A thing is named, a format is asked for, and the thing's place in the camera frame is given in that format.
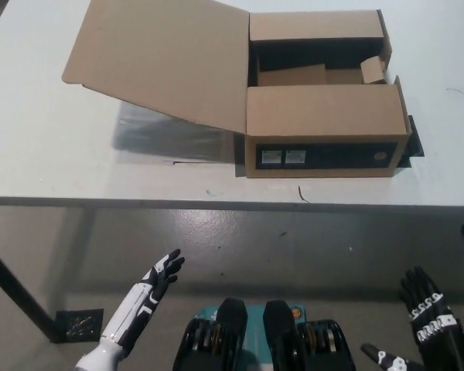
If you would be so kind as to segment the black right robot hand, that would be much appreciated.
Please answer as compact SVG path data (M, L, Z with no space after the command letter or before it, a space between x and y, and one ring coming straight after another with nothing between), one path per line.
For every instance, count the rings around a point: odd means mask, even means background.
M406 271L401 300L408 310L422 362L394 355L373 344L360 350L382 370L464 370L464 330L443 291L422 267Z

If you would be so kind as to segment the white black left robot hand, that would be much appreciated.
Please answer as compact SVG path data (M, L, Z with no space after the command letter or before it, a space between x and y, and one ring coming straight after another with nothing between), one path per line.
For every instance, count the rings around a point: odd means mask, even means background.
M75 370L116 370L152 319L169 285L176 282L185 257L180 249L166 254L132 287L101 334L99 343Z

